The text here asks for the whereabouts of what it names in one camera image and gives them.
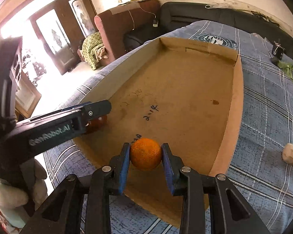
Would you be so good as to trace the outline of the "white gloved left hand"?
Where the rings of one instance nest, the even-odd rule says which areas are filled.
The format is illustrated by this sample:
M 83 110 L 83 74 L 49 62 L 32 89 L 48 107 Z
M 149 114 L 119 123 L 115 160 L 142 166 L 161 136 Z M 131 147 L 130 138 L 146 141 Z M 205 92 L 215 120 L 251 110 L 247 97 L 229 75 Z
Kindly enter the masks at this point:
M 32 198 L 35 209 L 48 197 L 48 190 L 45 184 L 47 173 L 43 166 L 34 161 L 35 184 L 32 189 Z M 22 189 L 8 185 L 0 179 L 0 224 L 6 233 L 20 233 L 29 219 L 23 206 L 27 204 L 29 195 Z

